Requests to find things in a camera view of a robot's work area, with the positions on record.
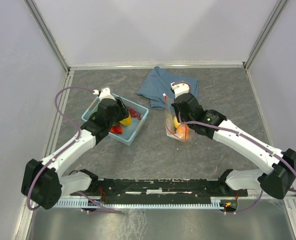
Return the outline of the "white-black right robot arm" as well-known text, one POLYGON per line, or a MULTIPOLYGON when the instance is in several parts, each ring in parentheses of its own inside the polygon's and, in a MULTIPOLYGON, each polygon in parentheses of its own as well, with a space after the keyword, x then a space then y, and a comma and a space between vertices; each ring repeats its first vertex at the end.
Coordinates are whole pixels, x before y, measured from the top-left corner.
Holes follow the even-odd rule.
POLYGON ((282 200, 296 179, 296 151, 270 146, 238 128, 216 110, 205 110, 191 93, 177 93, 172 104, 178 121, 196 134, 222 143, 257 166, 255 170, 230 170, 217 183, 219 193, 235 190, 263 190, 282 200))

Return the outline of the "yellow toy pear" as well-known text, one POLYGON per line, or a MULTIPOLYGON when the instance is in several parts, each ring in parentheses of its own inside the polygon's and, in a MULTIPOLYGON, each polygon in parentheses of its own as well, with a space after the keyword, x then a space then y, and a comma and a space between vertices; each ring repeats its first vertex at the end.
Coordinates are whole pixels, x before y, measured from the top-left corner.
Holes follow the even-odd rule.
POLYGON ((176 116, 173 117, 172 123, 176 129, 181 125, 176 116))

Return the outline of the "purple toy grapes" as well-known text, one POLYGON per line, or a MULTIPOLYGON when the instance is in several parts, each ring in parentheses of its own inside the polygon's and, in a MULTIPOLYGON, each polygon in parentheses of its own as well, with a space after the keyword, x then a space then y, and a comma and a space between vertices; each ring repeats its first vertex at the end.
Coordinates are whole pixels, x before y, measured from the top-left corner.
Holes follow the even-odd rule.
POLYGON ((130 106, 128 106, 127 108, 129 110, 129 114, 130 114, 130 116, 132 118, 135 118, 135 119, 138 119, 138 120, 141 120, 142 119, 141 114, 138 111, 134 110, 130 106))

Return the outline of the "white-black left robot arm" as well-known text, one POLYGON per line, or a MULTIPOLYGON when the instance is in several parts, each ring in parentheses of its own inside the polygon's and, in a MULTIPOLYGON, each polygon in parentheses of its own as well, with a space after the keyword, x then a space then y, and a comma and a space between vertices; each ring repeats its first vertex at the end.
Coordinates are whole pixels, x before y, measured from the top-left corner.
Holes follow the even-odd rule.
POLYGON ((84 191, 94 195, 99 189, 98 177, 81 170, 65 176, 64 173, 81 155, 95 147, 112 126, 127 118, 129 110, 121 97, 103 98, 94 112, 84 122, 77 134, 57 151, 42 160, 30 160, 26 166, 21 193, 27 197, 27 207, 34 210, 31 202, 45 210, 52 208, 62 196, 84 191))

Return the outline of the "clear zip bag orange zipper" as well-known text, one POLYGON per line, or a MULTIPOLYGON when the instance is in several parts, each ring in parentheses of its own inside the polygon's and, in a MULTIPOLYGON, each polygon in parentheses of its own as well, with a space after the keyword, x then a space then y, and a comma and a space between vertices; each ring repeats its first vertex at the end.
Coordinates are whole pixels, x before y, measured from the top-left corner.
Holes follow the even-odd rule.
POLYGON ((177 141, 192 144, 196 140, 196 134, 186 125, 178 122, 172 104, 174 100, 163 94, 165 101, 164 117, 166 135, 177 141))

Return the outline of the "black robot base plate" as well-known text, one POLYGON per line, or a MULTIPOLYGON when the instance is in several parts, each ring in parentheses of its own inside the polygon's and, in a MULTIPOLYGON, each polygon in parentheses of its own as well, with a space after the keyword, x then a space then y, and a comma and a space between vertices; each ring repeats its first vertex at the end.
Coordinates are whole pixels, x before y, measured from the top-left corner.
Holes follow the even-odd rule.
POLYGON ((84 191, 103 197, 106 204, 176 205, 209 204, 212 197, 247 197, 246 189, 233 190, 223 180, 199 179, 111 179, 97 180, 84 191))

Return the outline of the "orange-red toy peach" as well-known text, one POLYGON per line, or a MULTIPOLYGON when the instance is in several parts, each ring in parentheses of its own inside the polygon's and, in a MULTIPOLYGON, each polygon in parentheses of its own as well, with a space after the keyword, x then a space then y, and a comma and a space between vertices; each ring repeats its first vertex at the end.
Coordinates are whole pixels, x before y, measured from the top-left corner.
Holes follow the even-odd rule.
POLYGON ((177 136, 179 139, 185 141, 186 138, 187 138, 187 132, 188 132, 188 131, 187 131, 187 126, 184 125, 184 124, 180 124, 180 125, 178 125, 177 128, 176 128, 176 132, 175 132, 175 134, 176 134, 176 136, 177 136))

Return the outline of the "light blue plastic basket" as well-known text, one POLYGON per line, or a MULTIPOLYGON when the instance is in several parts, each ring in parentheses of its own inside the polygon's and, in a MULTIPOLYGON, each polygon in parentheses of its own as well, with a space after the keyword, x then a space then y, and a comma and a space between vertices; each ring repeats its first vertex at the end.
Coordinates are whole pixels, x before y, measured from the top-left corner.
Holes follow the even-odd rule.
MULTIPOLYGON (((144 122, 147 119, 147 115, 149 113, 149 109, 144 107, 143 105, 140 105, 138 103, 135 103, 129 99, 126 99, 122 96, 119 96, 117 94, 112 94, 115 98, 120 97, 123 103, 129 108, 133 109, 135 112, 140 114, 140 117, 133 117, 132 118, 132 123, 130 126, 124 126, 121 125, 121 128, 123 129, 122 134, 117 134, 117 133, 108 133, 108 136, 127 145, 130 146, 131 143, 134 141, 136 135, 140 131, 141 127, 143 126, 144 122)), ((85 112, 82 114, 81 119, 86 122, 91 114, 93 112, 97 111, 99 104, 99 98, 96 97, 93 102, 88 106, 88 108, 85 110, 85 112)))

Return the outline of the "yellow toy starfruit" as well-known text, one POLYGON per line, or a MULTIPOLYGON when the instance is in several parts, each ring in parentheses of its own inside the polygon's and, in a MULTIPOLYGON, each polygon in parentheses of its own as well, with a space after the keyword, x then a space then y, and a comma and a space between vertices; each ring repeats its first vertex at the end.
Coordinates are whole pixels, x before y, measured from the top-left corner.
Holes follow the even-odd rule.
POLYGON ((119 123, 124 126, 130 126, 132 124, 132 116, 129 114, 128 117, 124 118, 119 123))

